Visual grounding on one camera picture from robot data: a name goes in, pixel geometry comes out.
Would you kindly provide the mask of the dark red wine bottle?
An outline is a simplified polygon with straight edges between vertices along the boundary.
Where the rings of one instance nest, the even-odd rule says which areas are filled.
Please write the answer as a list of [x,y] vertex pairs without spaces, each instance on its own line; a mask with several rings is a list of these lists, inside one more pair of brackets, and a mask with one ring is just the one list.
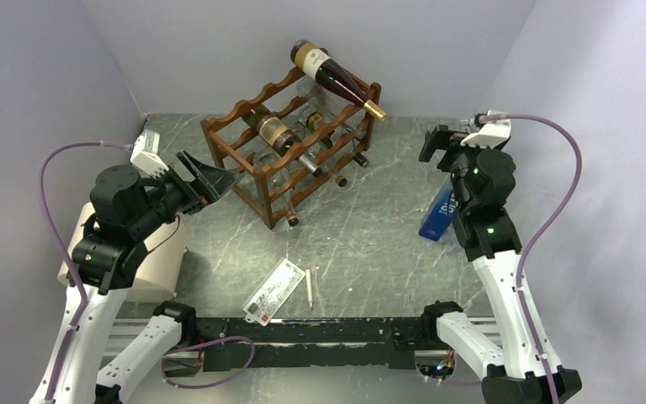
[[377,120],[386,120],[387,114],[326,50],[308,40],[299,40],[290,51],[290,59],[325,90],[364,109]]

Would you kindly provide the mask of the blue square bottle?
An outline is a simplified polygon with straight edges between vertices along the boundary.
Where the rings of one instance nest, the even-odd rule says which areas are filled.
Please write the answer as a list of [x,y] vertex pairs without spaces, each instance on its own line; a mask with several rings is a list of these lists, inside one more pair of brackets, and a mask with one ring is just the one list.
[[418,235],[428,240],[438,241],[453,223],[457,206],[453,184],[448,178],[429,204],[421,220]]

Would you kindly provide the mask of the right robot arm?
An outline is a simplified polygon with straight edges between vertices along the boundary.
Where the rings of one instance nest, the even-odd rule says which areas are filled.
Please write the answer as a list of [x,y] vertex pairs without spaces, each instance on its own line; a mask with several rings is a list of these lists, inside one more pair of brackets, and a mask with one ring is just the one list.
[[516,186],[506,141],[476,146],[474,134],[438,125],[418,157],[449,173],[458,206],[453,229],[490,300],[500,342],[487,337],[454,302],[426,306],[420,327],[429,348],[446,344],[476,374],[487,403],[565,403],[582,388],[564,367],[540,322],[524,270],[523,247],[505,204]]

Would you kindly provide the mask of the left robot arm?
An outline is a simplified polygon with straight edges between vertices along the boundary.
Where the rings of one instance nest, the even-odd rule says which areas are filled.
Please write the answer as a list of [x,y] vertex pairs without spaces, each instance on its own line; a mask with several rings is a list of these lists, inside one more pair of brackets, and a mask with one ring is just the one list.
[[90,193],[93,215],[82,239],[66,253],[66,308],[34,403],[124,403],[171,348],[199,339],[191,306],[161,303],[146,328],[110,363],[102,364],[111,328],[150,250],[146,239],[181,214],[218,201],[239,180],[232,170],[178,159],[182,179],[163,163],[132,162],[104,169]]

